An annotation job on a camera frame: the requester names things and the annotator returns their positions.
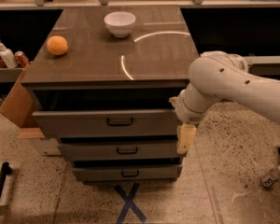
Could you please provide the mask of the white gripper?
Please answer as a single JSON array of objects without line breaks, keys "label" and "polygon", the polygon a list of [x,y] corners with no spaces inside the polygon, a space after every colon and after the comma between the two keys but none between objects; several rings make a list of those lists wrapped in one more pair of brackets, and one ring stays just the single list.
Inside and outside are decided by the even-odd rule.
[{"label": "white gripper", "polygon": [[204,94],[192,84],[188,84],[177,96],[169,99],[177,118],[185,123],[177,126],[176,150],[178,154],[188,152],[197,131],[194,125],[198,125],[206,116],[208,109],[220,101],[221,98]]}]

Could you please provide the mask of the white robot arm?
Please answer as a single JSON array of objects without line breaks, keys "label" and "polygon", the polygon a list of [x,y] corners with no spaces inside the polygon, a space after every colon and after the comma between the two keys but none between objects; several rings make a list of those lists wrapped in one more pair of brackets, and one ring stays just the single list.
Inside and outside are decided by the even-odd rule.
[{"label": "white robot arm", "polygon": [[189,66],[189,84],[170,99],[181,123],[177,126],[177,152],[185,154],[196,126],[214,104],[234,101],[280,125],[280,80],[248,73],[245,58],[209,51]]}]

